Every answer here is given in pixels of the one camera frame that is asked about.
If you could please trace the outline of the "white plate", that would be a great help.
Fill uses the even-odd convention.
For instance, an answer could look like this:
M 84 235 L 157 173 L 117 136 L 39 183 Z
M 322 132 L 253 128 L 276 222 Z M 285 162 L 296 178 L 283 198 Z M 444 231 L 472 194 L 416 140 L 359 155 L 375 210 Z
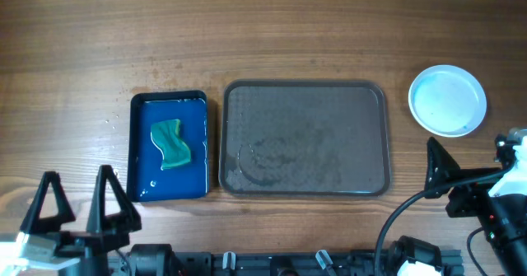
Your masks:
M 425 130 L 445 138 L 459 138 L 483 122 L 487 97 L 474 75 L 442 64 L 415 77 L 408 89 L 408 107 Z

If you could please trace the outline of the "green yellow sponge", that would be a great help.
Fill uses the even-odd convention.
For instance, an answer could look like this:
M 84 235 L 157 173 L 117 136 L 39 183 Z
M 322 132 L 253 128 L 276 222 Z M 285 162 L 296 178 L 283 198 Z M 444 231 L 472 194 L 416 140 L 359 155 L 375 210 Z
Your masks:
M 161 153 L 161 170 L 166 171 L 191 162 L 191 151 L 180 136 L 181 120 L 169 119 L 151 126 L 151 141 Z

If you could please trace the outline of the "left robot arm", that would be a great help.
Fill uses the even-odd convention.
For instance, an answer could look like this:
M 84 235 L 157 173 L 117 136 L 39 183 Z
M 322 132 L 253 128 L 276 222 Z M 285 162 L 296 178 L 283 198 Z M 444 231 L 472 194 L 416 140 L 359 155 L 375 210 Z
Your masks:
M 130 243 L 130 233 L 142 229 L 142 220 L 110 165 L 98 170 L 86 230 L 62 229 L 75 220 L 59 173 L 46 171 L 16 239 L 22 268 L 60 275 L 187 274 L 168 244 L 120 250 Z

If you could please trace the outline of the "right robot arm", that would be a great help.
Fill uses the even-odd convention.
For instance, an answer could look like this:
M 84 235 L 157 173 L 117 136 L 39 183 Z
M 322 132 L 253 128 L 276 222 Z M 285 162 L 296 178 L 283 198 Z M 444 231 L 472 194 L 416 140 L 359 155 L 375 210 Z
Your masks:
M 396 218 L 419 199 L 448 196 L 451 218 L 476 217 L 506 275 L 526 274 L 526 132 L 495 138 L 495 168 L 463 169 L 433 137 L 427 141 L 427 176 L 422 191 L 398 206 L 381 228 L 375 244 L 374 273 L 380 252 Z

